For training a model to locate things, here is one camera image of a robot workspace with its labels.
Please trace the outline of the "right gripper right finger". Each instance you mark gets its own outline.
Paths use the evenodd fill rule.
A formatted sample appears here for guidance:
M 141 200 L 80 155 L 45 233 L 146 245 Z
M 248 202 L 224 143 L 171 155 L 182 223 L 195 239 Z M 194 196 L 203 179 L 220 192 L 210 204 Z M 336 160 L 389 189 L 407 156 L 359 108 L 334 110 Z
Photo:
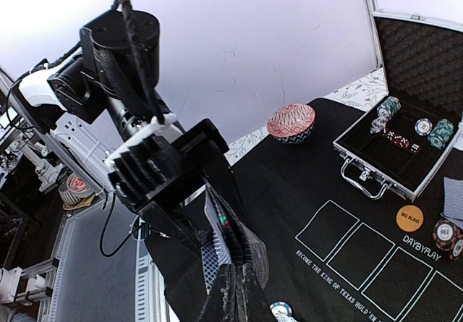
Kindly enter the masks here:
M 257 280 L 252 264 L 236 267 L 236 321 L 276 321 Z

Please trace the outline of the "red brown chip stack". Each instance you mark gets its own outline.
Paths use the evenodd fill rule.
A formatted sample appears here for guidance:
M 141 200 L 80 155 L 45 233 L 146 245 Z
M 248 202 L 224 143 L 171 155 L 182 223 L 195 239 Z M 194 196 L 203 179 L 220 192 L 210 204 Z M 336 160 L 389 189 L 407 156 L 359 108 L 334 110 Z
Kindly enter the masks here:
M 450 251 L 460 235 L 461 229 L 448 219 L 440 219 L 433 227 L 433 240 L 443 251 Z

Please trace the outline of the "white poker chip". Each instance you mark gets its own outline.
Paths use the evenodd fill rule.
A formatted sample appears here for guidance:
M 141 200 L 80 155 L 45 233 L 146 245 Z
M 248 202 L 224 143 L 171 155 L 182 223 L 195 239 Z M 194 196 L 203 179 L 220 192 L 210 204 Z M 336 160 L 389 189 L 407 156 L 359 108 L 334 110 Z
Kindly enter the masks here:
M 430 132 L 432 131 L 432 127 L 433 127 L 432 122 L 427 118 L 421 118 L 415 122 L 415 132 L 419 136 L 423 136 L 423 137 L 428 136 Z

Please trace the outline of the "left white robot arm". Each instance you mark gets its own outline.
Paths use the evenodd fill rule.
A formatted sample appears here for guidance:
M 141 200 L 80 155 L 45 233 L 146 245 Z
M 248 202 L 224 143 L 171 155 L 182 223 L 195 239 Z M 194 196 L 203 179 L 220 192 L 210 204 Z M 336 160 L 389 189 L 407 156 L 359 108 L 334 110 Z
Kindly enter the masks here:
M 174 239 L 194 250 L 191 231 L 171 212 L 201 185 L 213 199 L 218 233 L 233 264 L 252 260 L 250 241 L 237 211 L 238 195 L 224 197 L 211 174 L 229 173 L 228 145 L 204 119 L 183 132 L 156 92 L 160 24 L 136 11 L 130 0 L 114 0 L 109 11 L 80 30 L 80 40 L 50 64 L 23 74 L 13 92 L 29 111 L 56 106 L 90 124 L 104 111 L 114 119 L 123 143 L 105 159 L 112 200 L 150 224 L 166 226 Z

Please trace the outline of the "dealt card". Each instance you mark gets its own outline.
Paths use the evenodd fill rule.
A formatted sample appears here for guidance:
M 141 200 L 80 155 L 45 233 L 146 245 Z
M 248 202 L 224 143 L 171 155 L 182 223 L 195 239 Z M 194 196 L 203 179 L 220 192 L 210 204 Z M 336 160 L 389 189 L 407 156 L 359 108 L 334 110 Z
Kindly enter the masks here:
M 443 212 L 442 216 L 462 229 L 462 180 L 443 178 Z

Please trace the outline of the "orange big blind button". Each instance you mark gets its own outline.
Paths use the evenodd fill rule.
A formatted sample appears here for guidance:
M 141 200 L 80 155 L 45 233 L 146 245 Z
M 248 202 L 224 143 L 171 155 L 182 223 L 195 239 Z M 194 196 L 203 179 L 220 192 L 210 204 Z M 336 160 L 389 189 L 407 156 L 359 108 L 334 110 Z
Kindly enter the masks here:
M 417 231 L 423 222 L 423 212 L 414 205 L 402 206 L 396 214 L 396 224 L 404 232 Z

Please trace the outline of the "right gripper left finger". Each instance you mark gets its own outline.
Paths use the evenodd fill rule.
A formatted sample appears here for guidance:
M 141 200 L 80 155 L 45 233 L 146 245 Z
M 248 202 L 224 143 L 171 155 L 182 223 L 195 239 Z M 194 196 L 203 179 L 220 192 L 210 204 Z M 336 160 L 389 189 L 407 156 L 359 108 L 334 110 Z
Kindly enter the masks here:
M 236 321 L 236 272 L 233 264 L 220 266 L 197 321 Z

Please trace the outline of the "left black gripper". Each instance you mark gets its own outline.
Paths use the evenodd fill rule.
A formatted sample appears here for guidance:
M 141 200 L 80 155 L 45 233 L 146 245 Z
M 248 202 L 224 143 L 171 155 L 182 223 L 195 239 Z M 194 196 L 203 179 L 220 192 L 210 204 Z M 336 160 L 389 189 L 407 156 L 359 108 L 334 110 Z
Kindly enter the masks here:
M 202 180 L 205 215 L 220 245 L 219 258 L 233 264 L 252 262 L 245 234 L 249 218 L 234 172 L 222 155 L 228 150 L 216 126 L 204 119 L 173 143 L 156 135 L 144 139 L 109 168 L 120 201 L 148 225 L 145 246 L 155 264 L 200 260 L 195 227 L 182 212 L 164 209 L 186 199 Z

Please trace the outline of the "aluminium poker chip case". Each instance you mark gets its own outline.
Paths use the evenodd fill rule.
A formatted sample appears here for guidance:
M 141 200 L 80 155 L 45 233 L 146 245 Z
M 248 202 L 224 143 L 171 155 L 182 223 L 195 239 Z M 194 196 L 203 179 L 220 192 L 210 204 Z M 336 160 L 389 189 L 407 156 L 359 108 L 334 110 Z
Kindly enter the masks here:
M 415 200 L 440 169 L 462 132 L 462 25 L 411 14 L 373 14 L 381 47 L 387 95 L 377 101 L 333 142 L 344 159 L 341 177 L 370 199 L 390 190 Z M 376 109 L 389 96 L 402 105 L 388 122 L 392 130 L 421 146 L 412 153 L 394 145 L 382 132 L 371 134 Z M 440 119 L 454 126 L 453 135 L 439 150 L 428 136 L 415 132 L 418 119 L 433 127 Z

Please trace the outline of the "blue patterned card deck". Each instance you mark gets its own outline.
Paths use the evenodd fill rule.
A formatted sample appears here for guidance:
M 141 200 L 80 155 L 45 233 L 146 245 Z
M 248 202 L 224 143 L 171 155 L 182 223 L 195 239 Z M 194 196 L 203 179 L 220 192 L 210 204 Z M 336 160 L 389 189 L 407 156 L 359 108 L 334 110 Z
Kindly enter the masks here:
M 261 288 L 269 279 L 266 245 L 247 228 L 223 197 L 207 185 L 203 208 L 211 228 L 198 233 L 205 291 L 213 287 L 220 266 L 251 263 Z

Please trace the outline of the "blue white chip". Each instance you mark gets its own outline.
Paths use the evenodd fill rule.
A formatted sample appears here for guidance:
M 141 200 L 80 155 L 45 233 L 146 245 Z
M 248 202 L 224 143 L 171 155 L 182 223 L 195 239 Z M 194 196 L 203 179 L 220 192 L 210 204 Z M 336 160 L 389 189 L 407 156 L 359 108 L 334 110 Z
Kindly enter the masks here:
M 273 302 L 269 308 L 277 321 L 292 321 L 292 308 L 286 302 Z

